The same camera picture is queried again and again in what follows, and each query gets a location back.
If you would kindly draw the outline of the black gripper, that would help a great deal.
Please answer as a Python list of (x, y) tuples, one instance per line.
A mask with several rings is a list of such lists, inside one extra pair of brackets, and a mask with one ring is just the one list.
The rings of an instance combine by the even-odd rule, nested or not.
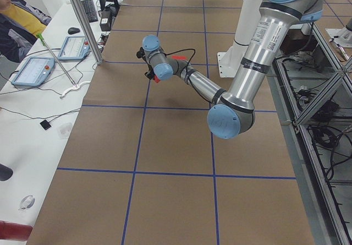
[(148, 71), (145, 73), (145, 76), (149, 79), (149, 80), (154, 80), (154, 71), (151, 65), (147, 65), (148, 66)]

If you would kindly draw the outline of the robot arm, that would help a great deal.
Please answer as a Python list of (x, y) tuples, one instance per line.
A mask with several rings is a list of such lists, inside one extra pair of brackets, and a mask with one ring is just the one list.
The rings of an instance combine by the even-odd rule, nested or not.
[(188, 61), (170, 58), (155, 35), (144, 37), (136, 56), (148, 65), (145, 75), (150, 80), (168, 80), (176, 75), (210, 102), (210, 131), (219, 138), (231, 139), (253, 126), (254, 98), (290, 27), (317, 21), (322, 4), (323, 0), (259, 0), (254, 10), (260, 18), (229, 90), (195, 70)]

